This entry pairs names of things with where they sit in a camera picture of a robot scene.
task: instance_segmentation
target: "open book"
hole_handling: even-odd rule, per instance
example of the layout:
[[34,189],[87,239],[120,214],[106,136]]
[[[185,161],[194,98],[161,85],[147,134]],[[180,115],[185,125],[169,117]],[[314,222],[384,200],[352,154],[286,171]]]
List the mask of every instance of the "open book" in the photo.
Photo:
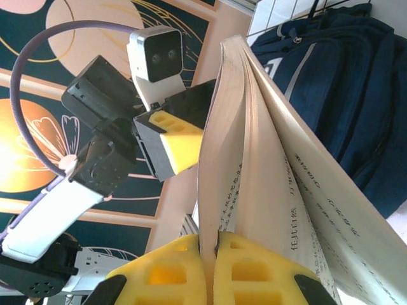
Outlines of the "open book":
[[407,246],[240,37],[222,43],[198,164],[201,255],[234,231],[366,304],[407,304]]

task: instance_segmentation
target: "purple cable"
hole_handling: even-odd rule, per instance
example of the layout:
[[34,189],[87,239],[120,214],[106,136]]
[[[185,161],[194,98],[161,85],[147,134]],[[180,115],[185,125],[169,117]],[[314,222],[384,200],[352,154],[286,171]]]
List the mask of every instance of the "purple cable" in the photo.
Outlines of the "purple cable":
[[71,31],[74,29],[82,29],[89,27],[97,27],[103,29],[116,30],[126,33],[132,33],[136,28],[129,27],[127,25],[115,24],[112,22],[97,21],[97,20],[80,20],[71,21],[64,24],[58,24],[49,29],[43,30],[39,34],[35,35],[21,50],[19,56],[15,60],[13,72],[11,73],[10,79],[10,100],[11,109],[13,110],[15,121],[17,122],[18,129],[22,134],[24,140],[27,142],[28,146],[32,152],[36,155],[38,160],[40,160],[46,167],[53,171],[58,176],[65,176],[65,172],[54,165],[41,151],[32,137],[30,130],[28,129],[27,123],[25,122],[24,115],[21,109],[20,101],[20,84],[23,74],[25,64],[28,59],[38,48],[38,46],[45,42],[48,38],[60,34],[62,32]]

